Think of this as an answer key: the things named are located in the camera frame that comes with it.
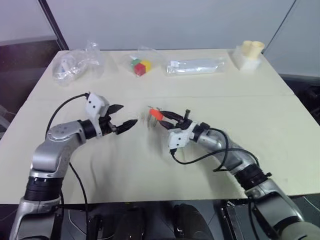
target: white wall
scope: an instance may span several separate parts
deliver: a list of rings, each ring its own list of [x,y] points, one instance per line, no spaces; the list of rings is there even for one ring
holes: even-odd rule
[[[47,0],[70,49],[234,48],[268,44],[294,0]]]
[[[280,74],[320,77],[320,0],[298,0],[264,55]]]
[[[56,39],[37,0],[1,0],[0,4],[0,46]]]

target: beige table surface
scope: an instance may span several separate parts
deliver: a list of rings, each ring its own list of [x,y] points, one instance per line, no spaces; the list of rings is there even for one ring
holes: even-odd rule
[[[243,84],[251,79],[251,86],[260,91],[258,95],[252,89],[240,87],[241,84],[237,84],[233,78],[229,81],[238,87],[238,91],[230,82],[227,85],[231,89],[228,89],[222,80],[228,81],[225,76],[222,77],[227,73],[221,74],[217,80],[219,84],[213,79],[209,81],[209,75],[199,79],[192,76],[194,81],[204,80],[207,86],[202,86],[202,89],[214,89],[212,93],[216,95],[210,95],[208,91],[206,93],[209,95],[201,96],[197,91],[189,91],[189,87],[186,92],[189,91],[191,96],[183,95],[179,89],[185,85],[178,87],[176,83],[186,80],[192,84],[190,76],[163,76],[165,81],[173,83],[171,86],[175,86],[177,96],[173,96],[173,88],[168,86],[168,92],[162,88],[162,93],[149,95],[151,91],[147,88],[139,90],[135,85],[130,85],[133,92],[137,93],[133,96],[128,86],[120,84],[121,81],[129,82],[130,79],[141,86],[141,82],[144,82],[153,89],[151,83],[160,86],[160,80],[152,78],[153,72],[143,78],[131,78],[124,69],[119,68],[119,72],[114,73],[118,77],[91,81],[83,76],[79,82],[62,88],[52,84],[51,75],[46,72],[0,141],[0,189],[3,191],[0,203],[17,204],[23,196],[33,152],[44,140],[47,123],[57,106],[67,97],[88,90],[105,96],[111,104],[124,105],[121,111],[112,116],[112,123],[119,125],[128,119],[139,120],[130,131],[121,135],[110,134],[99,140],[88,140],[73,154],[71,162],[83,181],[90,203],[246,197],[229,173],[211,171],[218,166],[214,158],[188,166],[174,162],[167,149],[167,131],[160,126],[147,127],[147,106],[181,114],[186,108],[190,109],[191,119],[225,130],[236,143],[253,152],[259,158],[264,172],[271,172],[273,179],[288,195],[319,193],[320,127],[266,61],[261,68],[269,69],[265,70],[266,75],[270,74],[269,78],[260,76],[269,83],[261,81],[257,84],[251,78],[253,76],[244,77],[243,73],[230,66],[230,71],[234,71],[233,77],[242,79]],[[127,78],[120,80],[120,75]],[[117,87],[112,91],[107,87],[109,84]],[[218,94],[219,88],[226,96]],[[85,99],[77,99],[66,105],[53,124],[78,119],[86,119]],[[178,151],[177,157],[189,161],[204,153],[203,149],[191,143]],[[79,184],[70,169],[62,190],[67,204],[84,202]]]

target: plastic bag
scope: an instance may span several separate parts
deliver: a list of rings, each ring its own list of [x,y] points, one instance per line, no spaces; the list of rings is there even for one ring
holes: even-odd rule
[[[165,71],[168,76],[222,73],[225,65],[224,57],[171,60],[166,64]]]
[[[76,49],[56,58],[53,62],[53,80],[61,86],[68,86],[84,72],[90,71],[93,78],[104,72],[104,57],[97,43],[88,41],[85,50]]]
[[[140,77],[164,62],[164,56],[157,50],[140,46],[137,52],[124,55],[120,60],[120,65]]]

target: floor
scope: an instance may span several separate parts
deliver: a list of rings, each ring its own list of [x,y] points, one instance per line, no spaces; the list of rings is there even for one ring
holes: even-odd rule
[[[5,114],[7,120],[12,121],[15,113],[25,102],[29,93],[32,91],[57,51],[59,51],[59,47],[55,41],[0,46],[0,105],[10,112]],[[286,79],[286,82],[294,90],[297,96],[301,95],[302,91],[309,87],[308,84],[292,82],[290,79]],[[308,108],[313,105],[310,105],[307,102],[305,106]],[[320,227],[320,212],[316,209],[320,208],[320,194],[306,197],[307,200],[303,197],[298,197],[294,201],[301,209],[305,219]],[[122,214],[132,206],[144,207],[149,223],[145,239],[173,238],[171,209],[174,205],[180,203],[182,203],[182,201],[139,202],[128,204],[108,203],[96,206],[90,214],[92,216],[95,214],[104,216],[106,227],[100,238],[112,239],[110,236],[112,236],[117,221],[119,221]],[[217,214],[216,211],[219,209],[220,201],[193,200],[183,203],[193,205],[199,210],[209,225],[215,239],[224,239],[221,229],[221,219],[219,219],[219,214]],[[8,239],[8,234],[16,210],[17,205],[0,205],[0,240]],[[248,220],[247,205],[237,206],[236,213],[245,239],[254,239]],[[70,219],[78,226],[78,228],[85,230],[85,214],[83,211],[70,210]],[[71,223],[70,219],[69,211],[65,210],[62,239],[85,239],[84,234]],[[257,229],[260,239],[267,239],[259,226],[257,226]]]

